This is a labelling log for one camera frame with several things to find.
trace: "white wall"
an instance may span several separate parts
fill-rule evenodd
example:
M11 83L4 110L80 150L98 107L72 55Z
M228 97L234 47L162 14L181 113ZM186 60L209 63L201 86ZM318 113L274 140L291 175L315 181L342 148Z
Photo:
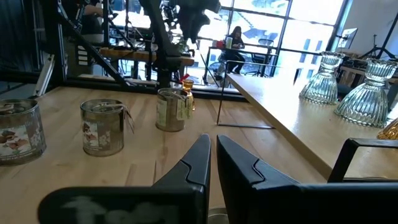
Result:
M371 50L373 34L377 34L376 44L381 47L397 12L398 0L353 0L344 29L358 28L358 32L351 48L346 51L361 55ZM398 27L391 35L389 44L398 46Z

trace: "woman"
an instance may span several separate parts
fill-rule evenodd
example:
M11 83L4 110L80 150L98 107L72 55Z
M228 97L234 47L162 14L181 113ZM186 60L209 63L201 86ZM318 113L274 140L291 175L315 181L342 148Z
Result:
M243 43L241 36L242 36L242 28L240 26L235 27L234 31L232 31L232 33L227 36L227 38L228 37L232 38L232 49L243 49L244 48L244 43ZM226 50L225 59L245 62L243 56L235 50ZM240 73L243 65L244 65L243 63L231 62L231 63L229 63L229 66L227 68L228 72L229 73L231 73L231 72Z

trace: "wall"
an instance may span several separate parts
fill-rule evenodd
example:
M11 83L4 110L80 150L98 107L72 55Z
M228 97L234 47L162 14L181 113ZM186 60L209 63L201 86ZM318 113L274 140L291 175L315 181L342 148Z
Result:
M371 50L373 34L377 34L376 44L381 47L397 12L398 0L353 0L344 29L358 28L358 32L347 52L361 55ZM390 37L391 45L398 45L397 29Z

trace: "ribbed glass vase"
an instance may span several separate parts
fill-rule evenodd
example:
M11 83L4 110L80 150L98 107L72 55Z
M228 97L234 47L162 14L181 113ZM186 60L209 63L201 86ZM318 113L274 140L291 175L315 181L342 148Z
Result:
M300 92L299 97L313 103L334 105L337 102L336 68L345 55L334 52L322 52L319 72L315 74Z
M367 61L364 83L344 97L335 114L356 124L383 128L388 113L384 82L392 77L398 66L395 62L373 58Z

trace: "wooden countertop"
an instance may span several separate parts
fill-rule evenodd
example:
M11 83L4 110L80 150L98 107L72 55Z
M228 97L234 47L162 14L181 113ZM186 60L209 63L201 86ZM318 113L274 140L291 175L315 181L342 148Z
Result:
M93 157L82 148L80 104L94 98L121 100L136 121L126 129L124 149L109 157ZM0 220L37 223L39 202L50 192L72 186L151 186L166 174L199 135L212 141L210 207L223 206L216 165L216 135L225 134L276 169L305 183L326 182L277 131L221 127L215 124L216 100L196 99L193 119L183 131L166 133L155 127L157 96L59 87L37 99L47 150L20 166L0 167ZM221 120L264 124L249 103L223 103Z
M107 47L103 47L99 50L100 54L105 57L112 57L112 58L121 58L121 59L128 59L128 60L138 60L147 62L149 60L149 52L146 51L136 51L133 52L132 50L114 50L109 49ZM193 57L181 57L182 65L183 66L192 66L195 63L195 59ZM152 60L156 60L156 53L152 54Z
M279 79L228 74L231 83L313 166L328 178L348 138L375 139L380 131L342 120L335 106L300 100L303 85L289 86ZM348 177L398 179L398 151L359 149Z

